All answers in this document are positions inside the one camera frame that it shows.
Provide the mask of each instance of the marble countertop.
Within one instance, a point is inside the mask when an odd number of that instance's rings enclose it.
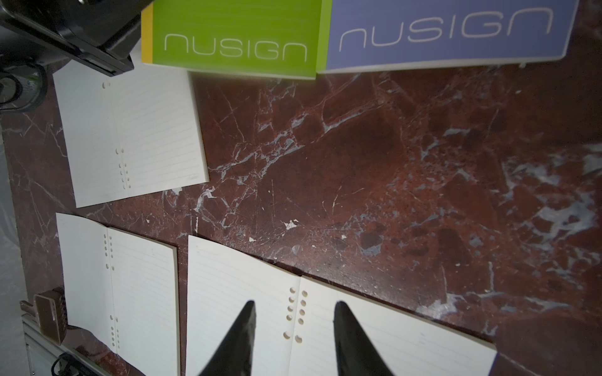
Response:
[[[600,372],[601,12],[582,1],[568,56],[525,69],[194,76],[211,181],[87,208],[51,84],[0,118],[29,297],[63,284],[70,213],[177,246],[182,364],[192,234],[487,338],[492,375]]]

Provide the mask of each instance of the yellow notebook spine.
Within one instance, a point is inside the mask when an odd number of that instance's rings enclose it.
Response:
[[[152,64],[152,3],[142,11],[142,62]]]

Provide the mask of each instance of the open notebook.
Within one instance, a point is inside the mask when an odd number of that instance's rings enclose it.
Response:
[[[115,77],[76,61],[54,73],[78,208],[209,181],[188,73],[131,56]]]
[[[248,300],[253,375],[337,375],[334,308],[345,301],[398,376],[486,376],[495,347],[442,325],[188,237],[186,375],[197,376]]]
[[[179,376],[176,249],[57,213],[69,325],[146,376]]]

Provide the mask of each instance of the nusign logo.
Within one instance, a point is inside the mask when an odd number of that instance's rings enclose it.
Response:
[[[504,19],[504,14],[500,11],[480,11],[480,12],[474,12],[474,13],[470,13],[468,15],[466,15],[464,17],[464,19],[462,20],[462,22],[456,22],[456,15],[454,14],[448,21],[448,28],[444,28],[443,26],[445,25],[445,20],[441,17],[427,17],[427,18],[421,18],[421,19],[417,19],[415,21],[413,21],[412,23],[410,23],[409,25],[409,33],[410,35],[408,35],[407,37],[407,41],[410,43],[425,43],[425,42],[432,42],[435,40],[440,39],[441,37],[444,37],[444,35],[448,36],[449,39],[452,39],[454,37],[460,37],[460,38],[491,38],[491,37],[495,37],[498,36],[502,31],[505,31],[505,35],[506,36],[510,36],[512,34],[512,27],[515,25],[515,23],[520,22],[521,18],[523,19],[523,22],[528,22],[528,19],[526,17],[521,17],[522,14],[527,14],[527,13],[542,13],[543,15],[545,15],[547,17],[547,27],[544,30],[541,31],[535,31],[535,32],[540,32],[543,34],[549,34],[550,31],[552,30],[552,26],[554,23],[554,11],[550,8],[544,8],[544,7],[536,7],[536,8],[525,8],[525,9],[520,9],[517,10],[516,12],[514,12],[514,14],[511,15],[511,17],[509,18],[509,22],[506,25],[503,25],[503,23],[501,22]],[[487,21],[491,21],[492,19],[498,19],[499,22],[487,22]],[[431,25],[439,23],[441,25],[441,27],[423,27],[421,26],[421,24],[426,23],[426,22],[430,22]],[[473,25],[480,25],[482,26],[484,29],[486,29],[486,32],[481,32],[481,33],[473,33],[473,32],[468,32],[467,31],[467,25],[470,24]],[[403,38],[403,30],[404,30],[404,22],[401,22],[401,27],[399,30],[399,37],[397,38],[397,40],[393,41],[393,42],[385,42],[385,43],[377,43],[375,41],[375,34],[376,34],[376,26],[372,26],[372,38],[371,38],[371,44],[374,47],[390,47],[390,46],[395,46],[398,43],[400,43],[402,41]],[[428,36],[425,35],[420,35],[421,33],[430,33],[428,34]],[[361,33],[364,36],[364,44],[363,44],[363,48],[366,47],[366,43],[367,43],[367,39],[368,39],[368,31],[365,28],[357,28],[357,29],[351,29],[351,30],[347,30],[345,32],[342,33],[341,38],[339,40],[339,48],[338,51],[342,52],[343,51],[343,40],[345,38],[345,36],[353,34],[353,33]]]
[[[180,39],[184,43],[175,44],[175,40]],[[303,59],[304,63],[307,63],[307,46],[303,43],[289,42],[284,43],[282,48],[279,43],[273,42],[270,40],[258,40],[258,41],[250,41],[246,40],[245,42],[240,39],[235,38],[223,38],[219,41],[218,47],[218,39],[213,38],[213,45],[209,43],[208,46],[198,46],[194,36],[192,36],[192,43],[189,43],[189,39],[186,35],[182,34],[167,34],[165,35],[163,48],[165,51],[168,50],[167,42],[170,40],[169,48],[170,49],[179,49],[181,51],[182,48],[185,48],[186,53],[190,53],[192,50],[193,54],[199,56],[212,56],[215,54],[219,54],[223,57],[227,58],[247,58],[247,59],[259,59],[259,60],[287,60],[297,58]],[[291,58],[291,51],[297,50],[297,53]]]

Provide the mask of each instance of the notebook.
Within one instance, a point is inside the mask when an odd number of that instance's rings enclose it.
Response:
[[[486,376],[496,355],[484,341],[189,236],[187,376],[205,367],[248,300],[256,309],[253,375],[336,376],[340,300],[393,374]]]
[[[530,63],[566,55],[578,0],[324,0],[318,73]]]
[[[209,181],[188,73],[147,66],[107,77],[54,73],[78,208]]]
[[[321,0],[156,0],[142,61],[202,72],[315,79]]]
[[[179,376],[176,248],[57,213],[69,325],[146,376]]]

